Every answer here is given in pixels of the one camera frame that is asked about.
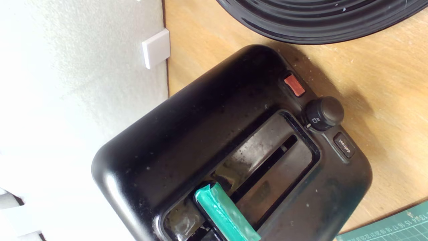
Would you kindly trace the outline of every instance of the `cancel button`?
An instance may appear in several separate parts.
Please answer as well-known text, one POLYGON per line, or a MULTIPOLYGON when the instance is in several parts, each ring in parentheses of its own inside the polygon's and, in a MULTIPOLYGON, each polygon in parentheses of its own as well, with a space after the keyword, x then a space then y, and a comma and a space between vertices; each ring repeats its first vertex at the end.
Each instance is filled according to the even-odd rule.
POLYGON ((346 138, 342 132, 339 132, 334 137, 334 143, 336 143, 337 147, 345 154, 347 158, 351 158, 355 153, 355 147, 351 144, 351 142, 346 138))

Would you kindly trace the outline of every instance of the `browning control knob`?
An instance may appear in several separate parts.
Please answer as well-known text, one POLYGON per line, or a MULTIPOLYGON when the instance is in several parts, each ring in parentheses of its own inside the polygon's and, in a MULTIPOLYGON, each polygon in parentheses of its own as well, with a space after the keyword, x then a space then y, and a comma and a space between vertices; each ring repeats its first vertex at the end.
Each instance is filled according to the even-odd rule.
POLYGON ((305 108, 308 122, 316 130, 325 131, 339 125, 345 115, 342 104, 334 97, 312 100, 305 108))

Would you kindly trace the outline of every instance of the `black bowl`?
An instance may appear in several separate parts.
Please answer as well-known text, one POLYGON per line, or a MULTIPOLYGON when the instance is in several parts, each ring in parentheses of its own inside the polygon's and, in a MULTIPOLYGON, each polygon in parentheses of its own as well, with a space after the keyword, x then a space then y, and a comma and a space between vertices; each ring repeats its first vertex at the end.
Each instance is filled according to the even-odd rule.
POLYGON ((427 0, 217 0, 235 19, 268 38, 327 44, 390 27, 428 5, 427 0))

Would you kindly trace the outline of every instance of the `green tape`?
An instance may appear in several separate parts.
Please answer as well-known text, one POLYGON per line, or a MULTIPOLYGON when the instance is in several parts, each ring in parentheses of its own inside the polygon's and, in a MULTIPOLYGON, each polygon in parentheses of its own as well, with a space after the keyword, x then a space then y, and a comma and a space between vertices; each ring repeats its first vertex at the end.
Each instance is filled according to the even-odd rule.
POLYGON ((195 199, 228 241, 261 239, 218 183, 197 190, 195 199))

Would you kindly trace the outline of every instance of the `red button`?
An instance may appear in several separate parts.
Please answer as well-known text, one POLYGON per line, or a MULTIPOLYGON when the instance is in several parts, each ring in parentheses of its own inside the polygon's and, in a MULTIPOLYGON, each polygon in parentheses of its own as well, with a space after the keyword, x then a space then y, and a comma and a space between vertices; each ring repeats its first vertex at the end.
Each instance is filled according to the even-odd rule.
POLYGON ((305 93, 305 89, 293 74, 285 78, 284 82, 291 88, 297 97, 300 97, 305 93))

